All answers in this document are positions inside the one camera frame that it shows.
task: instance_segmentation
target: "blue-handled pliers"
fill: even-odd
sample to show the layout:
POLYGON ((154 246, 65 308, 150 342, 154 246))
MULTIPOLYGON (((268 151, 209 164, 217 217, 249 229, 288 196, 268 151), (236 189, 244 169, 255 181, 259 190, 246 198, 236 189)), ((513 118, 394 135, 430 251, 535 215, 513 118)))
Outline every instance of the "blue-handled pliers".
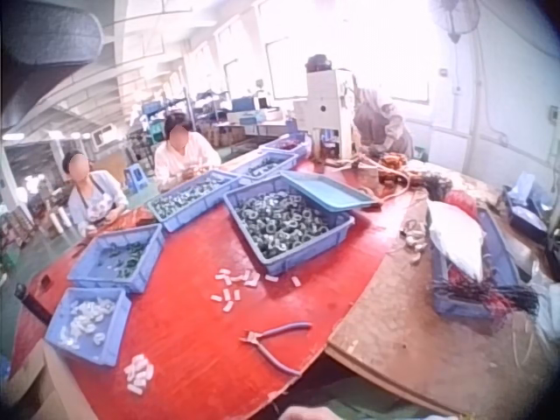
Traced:
POLYGON ((269 352, 266 349, 265 346, 263 346, 261 344, 259 339, 266 339, 267 337, 271 337, 271 336, 277 335, 279 333, 284 333, 284 332, 291 331, 291 330, 309 329, 311 327, 312 327, 311 322, 293 322, 291 324, 279 326, 278 328, 273 328, 273 329, 265 331, 265 332, 248 331, 247 332, 247 337, 239 339, 239 340, 244 341, 246 343, 250 343, 253 346, 256 346, 256 348, 261 352, 261 354, 270 363, 272 363, 275 366, 275 368, 277 368, 278 370, 281 370, 288 375, 300 376, 301 372, 284 365, 281 361, 279 361, 276 357, 274 357, 272 355, 272 353, 269 352))

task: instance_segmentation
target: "worker's hand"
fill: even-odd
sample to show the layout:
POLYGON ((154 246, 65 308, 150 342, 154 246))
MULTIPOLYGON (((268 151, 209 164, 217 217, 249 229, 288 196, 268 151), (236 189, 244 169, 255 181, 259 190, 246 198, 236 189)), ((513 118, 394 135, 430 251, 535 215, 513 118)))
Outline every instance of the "worker's hand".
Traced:
POLYGON ((94 225, 89 225, 86 227, 87 238, 93 238, 96 235, 97 235, 97 227, 95 227, 94 225))
POLYGON ((110 225, 111 223, 113 223, 114 221, 116 221, 116 218, 119 217, 119 212, 118 210, 116 210, 116 208, 114 208, 113 210, 111 210, 110 212, 107 213, 107 215, 105 216, 105 220, 103 221, 103 223, 105 225, 110 225))
POLYGON ((289 407, 278 420, 343 420, 327 407, 289 407))
POLYGON ((358 149, 358 153, 360 153, 360 154, 362 154, 362 155, 369 156, 369 147, 367 147, 367 146, 360 146, 360 148, 358 149))
POLYGON ((187 181, 187 180, 191 179, 192 177, 194 177, 194 169, 193 168, 185 169, 181 173, 181 179, 183 179, 184 181, 187 181))

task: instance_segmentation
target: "worker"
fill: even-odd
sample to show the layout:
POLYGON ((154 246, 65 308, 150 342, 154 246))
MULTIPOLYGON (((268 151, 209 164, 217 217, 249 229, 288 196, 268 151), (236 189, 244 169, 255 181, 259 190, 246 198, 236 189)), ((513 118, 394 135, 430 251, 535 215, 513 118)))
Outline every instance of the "worker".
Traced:
POLYGON ((128 207, 119 182, 107 171, 90 171, 80 151, 69 151, 62 169, 74 182, 68 210, 82 236, 93 236, 98 227, 113 223, 128 207))
POLYGON ((196 171, 221 164, 220 155, 210 143, 194 131, 193 123, 183 113, 165 118, 166 141, 155 153, 156 181, 160 192, 191 179, 196 171))
POLYGON ((353 123, 360 132, 359 151, 371 158, 388 152, 412 158, 412 137, 391 98, 375 89, 354 86, 357 95, 353 123))

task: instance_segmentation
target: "white machine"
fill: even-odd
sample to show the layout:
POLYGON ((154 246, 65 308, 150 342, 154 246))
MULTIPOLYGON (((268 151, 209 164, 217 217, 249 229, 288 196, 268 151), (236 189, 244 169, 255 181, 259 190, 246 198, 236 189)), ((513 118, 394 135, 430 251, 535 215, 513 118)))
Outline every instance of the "white machine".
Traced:
POLYGON ((307 100, 294 102, 297 127, 310 133, 314 158, 351 159, 354 80, 347 70, 307 74, 307 100))

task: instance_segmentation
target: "wall fan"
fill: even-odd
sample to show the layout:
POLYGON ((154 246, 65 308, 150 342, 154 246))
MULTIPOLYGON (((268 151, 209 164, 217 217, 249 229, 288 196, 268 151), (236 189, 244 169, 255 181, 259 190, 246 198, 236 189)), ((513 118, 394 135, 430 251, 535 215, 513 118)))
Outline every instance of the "wall fan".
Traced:
POLYGON ((476 0, 430 0, 433 20, 447 32, 454 44, 461 35, 476 29, 480 21, 480 8, 476 0))

